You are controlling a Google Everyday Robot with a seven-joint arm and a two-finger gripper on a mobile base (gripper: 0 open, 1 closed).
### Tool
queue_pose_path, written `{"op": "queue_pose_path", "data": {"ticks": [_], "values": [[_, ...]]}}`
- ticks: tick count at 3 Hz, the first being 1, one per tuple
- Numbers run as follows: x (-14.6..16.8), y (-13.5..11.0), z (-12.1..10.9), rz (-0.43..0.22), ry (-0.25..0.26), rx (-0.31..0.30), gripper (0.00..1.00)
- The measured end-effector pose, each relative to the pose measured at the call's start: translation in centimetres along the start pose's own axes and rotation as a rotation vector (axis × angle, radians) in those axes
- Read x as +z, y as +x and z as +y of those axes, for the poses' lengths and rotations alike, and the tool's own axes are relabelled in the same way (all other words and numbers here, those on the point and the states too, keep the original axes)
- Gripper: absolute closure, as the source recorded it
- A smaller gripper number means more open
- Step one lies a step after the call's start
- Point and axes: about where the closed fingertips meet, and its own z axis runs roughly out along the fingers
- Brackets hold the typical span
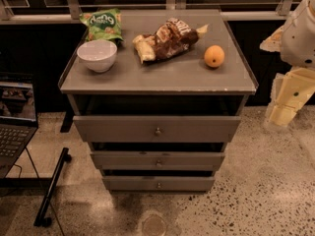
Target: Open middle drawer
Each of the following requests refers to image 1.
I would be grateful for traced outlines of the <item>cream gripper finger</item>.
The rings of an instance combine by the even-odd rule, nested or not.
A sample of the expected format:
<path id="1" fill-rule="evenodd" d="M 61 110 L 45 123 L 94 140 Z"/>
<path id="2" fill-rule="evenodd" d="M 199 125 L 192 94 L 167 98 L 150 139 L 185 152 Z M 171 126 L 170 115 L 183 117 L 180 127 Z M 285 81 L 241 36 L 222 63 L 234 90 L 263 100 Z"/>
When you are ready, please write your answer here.
<path id="1" fill-rule="evenodd" d="M 274 106 L 269 116 L 269 121 L 278 126 L 287 126 L 295 117 L 296 112 L 292 108 Z"/>

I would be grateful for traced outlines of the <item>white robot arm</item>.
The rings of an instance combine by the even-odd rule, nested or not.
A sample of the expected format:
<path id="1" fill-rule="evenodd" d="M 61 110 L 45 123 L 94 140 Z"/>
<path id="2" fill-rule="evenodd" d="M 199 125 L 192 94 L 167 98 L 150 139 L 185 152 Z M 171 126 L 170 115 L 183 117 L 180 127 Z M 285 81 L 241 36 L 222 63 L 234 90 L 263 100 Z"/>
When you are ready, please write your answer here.
<path id="1" fill-rule="evenodd" d="M 315 0 L 302 0 L 260 48 L 279 52 L 291 66 L 289 72 L 274 78 L 266 112 L 270 123 L 287 126 L 315 93 Z"/>

